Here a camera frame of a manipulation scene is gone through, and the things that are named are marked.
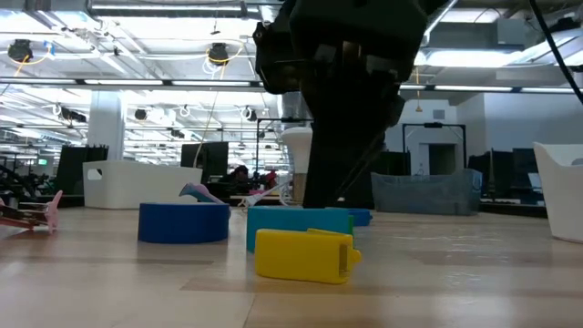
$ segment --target white bin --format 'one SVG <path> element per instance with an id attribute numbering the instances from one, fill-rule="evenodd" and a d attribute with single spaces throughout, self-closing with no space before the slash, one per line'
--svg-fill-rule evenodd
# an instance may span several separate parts
<path id="1" fill-rule="evenodd" d="M 543 186 L 553 236 L 583 242 L 583 145 L 541 145 L 535 142 L 538 174 Z"/>
<path id="2" fill-rule="evenodd" d="M 201 169 L 158 166 L 125 160 L 83 163 L 85 206 L 136 210 L 142 202 L 195 203 L 179 197 L 187 182 L 200 183 Z"/>

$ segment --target blue block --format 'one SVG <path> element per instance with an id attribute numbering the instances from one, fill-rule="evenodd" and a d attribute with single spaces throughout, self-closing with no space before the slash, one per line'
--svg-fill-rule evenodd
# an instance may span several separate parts
<path id="1" fill-rule="evenodd" d="M 302 209 L 256 206 L 247 215 L 247 251 L 255 251 L 259 229 L 307 231 L 309 228 L 353 233 L 353 218 L 347 209 Z"/>
<path id="2" fill-rule="evenodd" d="M 366 227 L 373 219 L 373 215 L 367 209 L 349 209 L 348 212 L 354 216 L 354 227 Z"/>
<path id="3" fill-rule="evenodd" d="M 139 204 L 138 240 L 155 243 L 222 241 L 229 236 L 227 204 Z"/>

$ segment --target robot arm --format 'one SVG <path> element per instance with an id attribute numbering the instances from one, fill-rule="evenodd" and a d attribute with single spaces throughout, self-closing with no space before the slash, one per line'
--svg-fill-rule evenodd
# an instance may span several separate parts
<path id="1" fill-rule="evenodd" d="M 273 94 L 312 112 L 304 207 L 331 206 L 382 150 L 401 116 L 427 17 L 446 0 L 286 0 L 258 23 L 256 70 Z"/>

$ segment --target gray bin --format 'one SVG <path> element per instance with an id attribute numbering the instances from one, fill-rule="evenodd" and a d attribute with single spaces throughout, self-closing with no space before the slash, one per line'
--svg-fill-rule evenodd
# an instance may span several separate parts
<path id="1" fill-rule="evenodd" d="M 448 176 L 372 174 L 373 198 L 380 212 L 475 215 L 480 204 L 482 173 L 463 169 Z"/>

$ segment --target black cable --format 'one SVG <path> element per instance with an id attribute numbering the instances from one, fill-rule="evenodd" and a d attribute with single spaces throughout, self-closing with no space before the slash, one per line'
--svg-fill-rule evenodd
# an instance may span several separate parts
<path id="1" fill-rule="evenodd" d="M 496 8 L 494 8 L 494 7 L 488 7 L 488 8 L 486 8 L 486 9 L 485 9 L 485 10 L 484 10 L 482 13 L 480 13 L 480 15 L 478 15 L 478 16 L 476 17 L 476 19 L 474 20 L 474 23 L 475 23 L 475 22 L 477 22 L 477 20 L 478 20 L 478 19 L 480 19 L 480 17 L 481 17 L 481 16 L 483 16 L 485 13 L 487 13 L 487 11 L 488 11 L 488 10 L 494 10 L 495 12 L 497 12 L 497 13 L 498 13 L 498 16 L 499 16 L 500 18 L 502 18 L 502 17 L 503 17 L 502 13 L 500 13 L 500 11 L 499 11 L 498 9 L 496 9 Z"/>
<path id="2" fill-rule="evenodd" d="M 555 44 L 555 40 L 553 39 L 553 36 L 551 35 L 550 30 L 548 29 L 547 22 L 545 22 L 545 18 L 543 17 L 543 14 L 540 11 L 540 8 L 538 7 L 537 0 L 528 0 L 528 2 L 530 3 L 530 7 L 532 8 L 535 17 L 537 18 L 540 28 L 543 30 L 543 34 L 545 34 L 545 39 L 548 42 L 550 50 L 553 52 L 553 55 L 555 55 L 555 59 L 557 60 L 558 66 L 561 68 L 561 71 L 563 72 L 563 75 L 567 79 L 567 82 L 569 83 L 571 88 L 573 88 L 573 92 L 575 92 L 575 95 L 577 95 L 577 98 L 581 102 L 581 105 L 583 105 L 583 94 L 581 94 L 581 90 L 579 90 L 577 82 L 575 82 L 575 79 L 573 78 L 573 76 L 571 76 L 571 71 L 568 69 L 567 65 L 565 65 L 563 56 L 558 51 L 557 45 Z"/>
<path id="3" fill-rule="evenodd" d="M 7 91 L 7 89 L 10 87 L 10 83 L 8 83 L 6 85 L 6 87 L 4 88 L 4 90 L 2 90 L 2 93 L 0 93 L 0 97 L 4 95 L 4 93 Z"/>

